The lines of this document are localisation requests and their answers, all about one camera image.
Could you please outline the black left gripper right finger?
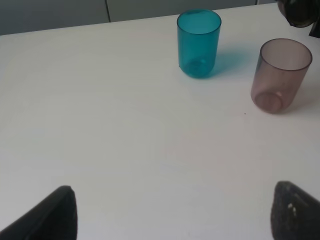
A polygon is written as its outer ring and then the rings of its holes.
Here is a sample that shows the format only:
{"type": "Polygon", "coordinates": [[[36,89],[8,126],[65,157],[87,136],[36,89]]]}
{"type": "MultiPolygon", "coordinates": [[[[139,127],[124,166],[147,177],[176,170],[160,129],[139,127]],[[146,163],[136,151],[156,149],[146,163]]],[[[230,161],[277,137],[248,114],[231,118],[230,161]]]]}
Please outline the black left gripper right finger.
{"type": "Polygon", "coordinates": [[[290,181],[279,181],[274,188],[270,224],[275,240],[318,240],[320,201],[290,181]]]}

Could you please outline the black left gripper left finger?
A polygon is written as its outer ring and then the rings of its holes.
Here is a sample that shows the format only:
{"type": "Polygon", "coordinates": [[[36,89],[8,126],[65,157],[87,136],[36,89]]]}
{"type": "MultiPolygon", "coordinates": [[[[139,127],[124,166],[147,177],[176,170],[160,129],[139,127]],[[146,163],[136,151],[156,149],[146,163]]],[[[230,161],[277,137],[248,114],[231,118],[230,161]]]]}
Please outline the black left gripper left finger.
{"type": "Polygon", "coordinates": [[[74,190],[58,187],[0,232],[2,240],[76,240],[78,210],[74,190]]]}

